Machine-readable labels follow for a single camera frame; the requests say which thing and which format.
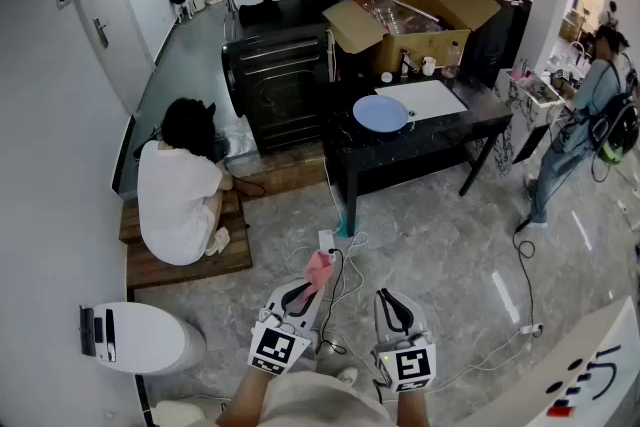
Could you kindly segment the white door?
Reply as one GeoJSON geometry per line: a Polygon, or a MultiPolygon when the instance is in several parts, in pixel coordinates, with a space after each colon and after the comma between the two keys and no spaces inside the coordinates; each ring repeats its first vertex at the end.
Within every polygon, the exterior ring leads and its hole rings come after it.
{"type": "Polygon", "coordinates": [[[138,112],[154,64],[130,0],[78,0],[95,53],[125,110],[138,112]],[[100,44],[93,19],[107,26],[109,47],[100,44]]]}

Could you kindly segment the black cloth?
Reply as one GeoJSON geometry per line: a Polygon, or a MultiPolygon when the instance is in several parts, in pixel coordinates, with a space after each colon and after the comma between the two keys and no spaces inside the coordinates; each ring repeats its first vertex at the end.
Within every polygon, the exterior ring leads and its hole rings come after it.
{"type": "Polygon", "coordinates": [[[272,0],[255,5],[242,5],[238,9],[238,17],[243,27],[273,22],[282,18],[278,3],[272,0]]]}

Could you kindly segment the person's right forearm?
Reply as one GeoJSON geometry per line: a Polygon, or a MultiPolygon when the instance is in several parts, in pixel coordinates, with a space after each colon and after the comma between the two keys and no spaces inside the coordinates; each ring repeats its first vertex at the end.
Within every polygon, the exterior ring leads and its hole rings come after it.
{"type": "Polygon", "coordinates": [[[401,392],[397,404],[398,427],[430,427],[422,389],[401,392]]]}

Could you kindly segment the large open cardboard box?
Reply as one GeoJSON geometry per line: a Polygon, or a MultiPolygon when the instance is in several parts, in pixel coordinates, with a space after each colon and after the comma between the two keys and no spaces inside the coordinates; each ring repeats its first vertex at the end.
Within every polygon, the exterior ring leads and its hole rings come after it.
{"type": "Polygon", "coordinates": [[[343,0],[323,11],[335,42],[347,55],[348,66],[373,74],[398,72],[401,50],[406,49],[413,62],[420,64],[425,56],[429,56],[442,67],[453,41],[463,49],[471,33],[499,11],[495,0],[401,1],[438,17],[443,31],[390,35],[354,0],[343,0]]]}

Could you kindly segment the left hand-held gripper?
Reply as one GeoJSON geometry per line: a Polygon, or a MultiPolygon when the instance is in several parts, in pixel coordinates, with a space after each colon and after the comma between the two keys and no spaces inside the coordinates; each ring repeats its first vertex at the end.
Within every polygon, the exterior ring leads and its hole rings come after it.
{"type": "Polygon", "coordinates": [[[248,365],[271,375],[315,371],[318,333],[312,329],[325,287],[312,292],[305,279],[273,290],[252,328],[248,365]]]}

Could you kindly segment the wooden platform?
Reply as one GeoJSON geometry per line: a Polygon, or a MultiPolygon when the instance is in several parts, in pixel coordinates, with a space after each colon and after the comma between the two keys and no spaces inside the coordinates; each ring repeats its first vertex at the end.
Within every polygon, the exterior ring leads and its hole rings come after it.
{"type": "Polygon", "coordinates": [[[222,226],[227,228],[231,241],[220,256],[203,256],[196,262],[175,266],[159,260],[144,243],[139,221],[138,202],[124,203],[119,240],[126,246],[126,288],[139,289],[197,281],[231,274],[253,267],[244,204],[264,197],[302,189],[325,179],[324,156],[318,148],[307,155],[295,150],[263,159],[258,167],[241,164],[240,191],[232,190],[223,196],[222,226]]]}

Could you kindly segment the blue round plate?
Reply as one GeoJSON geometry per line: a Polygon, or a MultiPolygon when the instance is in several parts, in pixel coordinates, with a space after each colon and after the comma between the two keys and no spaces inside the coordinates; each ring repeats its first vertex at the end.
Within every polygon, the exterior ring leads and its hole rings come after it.
{"type": "Polygon", "coordinates": [[[406,107],[398,100],[384,95],[367,95],[358,99],[353,105],[352,113],[362,127],[377,133],[396,132],[409,120],[406,107]]]}

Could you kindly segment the large clear plastic bottle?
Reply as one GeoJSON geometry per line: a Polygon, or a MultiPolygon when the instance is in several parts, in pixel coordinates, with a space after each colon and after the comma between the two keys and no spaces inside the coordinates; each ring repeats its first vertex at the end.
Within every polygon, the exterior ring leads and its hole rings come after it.
{"type": "Polygon", "coordinates": [[[399,6],[392,0],[354,1],[378,21],[390,35],[443,31],[443,28],[436,21],[399,6]]]}

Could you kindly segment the person's left forearm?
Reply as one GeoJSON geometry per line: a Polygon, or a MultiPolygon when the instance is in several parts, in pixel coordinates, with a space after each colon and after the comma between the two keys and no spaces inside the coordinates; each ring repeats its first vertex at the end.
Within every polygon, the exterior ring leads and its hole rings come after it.
{"type": "Polygon", "coordinates": [[[272,378],[270,373],[249,367],[235,395],[216,420],[218,427],[257,427],[272,378]]]}

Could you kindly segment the person in white shirt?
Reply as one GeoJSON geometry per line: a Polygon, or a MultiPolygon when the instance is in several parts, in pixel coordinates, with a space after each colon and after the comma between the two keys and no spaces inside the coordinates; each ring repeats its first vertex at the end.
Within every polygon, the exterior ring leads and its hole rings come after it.
{"type": "Polygon", "coordinates": [[[394,427],[384,407],[336,378],[295,372],[272,378],[257,427],[394,427]]]}

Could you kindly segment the pink cloth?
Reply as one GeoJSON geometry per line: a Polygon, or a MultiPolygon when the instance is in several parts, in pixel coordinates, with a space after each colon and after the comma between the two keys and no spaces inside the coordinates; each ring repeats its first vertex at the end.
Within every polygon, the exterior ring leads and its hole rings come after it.
{"type": "Polygon", "coordinates": [[[333,274],[333,266],[334,257],[330,252],[317,250],[313,253],[302,273],[302,278],[309,286],[296,299],[298,305],[302,305],[314,293],[319,297],[324,296],[325,287],[333,274]]]}

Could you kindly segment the black marble vanity table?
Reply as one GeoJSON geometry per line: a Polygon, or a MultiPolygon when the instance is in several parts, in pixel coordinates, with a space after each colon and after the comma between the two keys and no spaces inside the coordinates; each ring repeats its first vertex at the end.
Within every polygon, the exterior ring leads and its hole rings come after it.
{"type": "Polygon", "coordinates": [[[356,101],[375,92],[371,78],[326,84],[318,90],[315,105],[328,180],[336,184],[345,203],[341,227],[348,237],[356,231],[360,195],[463,163],[471,170],[459,194],[466,195],[475,182],[512,113],[471,76],[445,79],[443,85],[461,101],[464,111],[410,121],[388,134],[366,129],[353,115],[356,101]]]}

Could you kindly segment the white marble cabinet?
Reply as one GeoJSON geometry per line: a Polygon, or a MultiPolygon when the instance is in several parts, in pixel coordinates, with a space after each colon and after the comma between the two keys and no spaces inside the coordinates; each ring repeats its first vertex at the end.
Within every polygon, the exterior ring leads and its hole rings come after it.
{"type": "Polygon", "coordinates": [[[506,69],[499,71],[494,92],[512,114],[493,146],[496,169],[506,176],[515,164],[528,160],[550,134],[565,100],[537,75],[516,81],[506,69]]]}

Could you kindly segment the metal rod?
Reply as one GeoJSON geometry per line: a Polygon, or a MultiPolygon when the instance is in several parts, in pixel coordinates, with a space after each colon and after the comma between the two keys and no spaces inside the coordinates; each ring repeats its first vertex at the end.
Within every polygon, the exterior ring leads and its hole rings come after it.
{"type": "Polygon", "coordinates": [[[400,7],[404,8],[404,9],[406,9],[406,10],[412,11],[412,12],[414,12],[414,13],[416,13],[416,14],[424,17],[424,18],[427,18],[427,19],[429,19],[431,21],[434,21],[436,23],[440,22],[440,19],[438,17],[433,16],[433,15],[431,15],[431,14],[429,14],[429,13],[427,13],[427,12],[425,12],[425,11],[419,9],[419,8],[416,8],[416,7],[414,7],[414,6],[410,5],[410,4],[407,4],[407,3],[405,3],[405,2],[403,2],[401,0],[389,0],[389,1],[393,2],[397,6],[400,6],[400,7]]]}

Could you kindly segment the white sink basin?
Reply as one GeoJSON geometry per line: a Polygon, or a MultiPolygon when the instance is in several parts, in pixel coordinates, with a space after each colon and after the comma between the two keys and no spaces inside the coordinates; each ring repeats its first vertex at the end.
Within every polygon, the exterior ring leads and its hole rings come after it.
{"type": "Polygon", "coordinates": [[[466,112],[467,106],[440,80],[376,88],[376,93],[404,105],[410,121],[422,121],[466,112]]]}

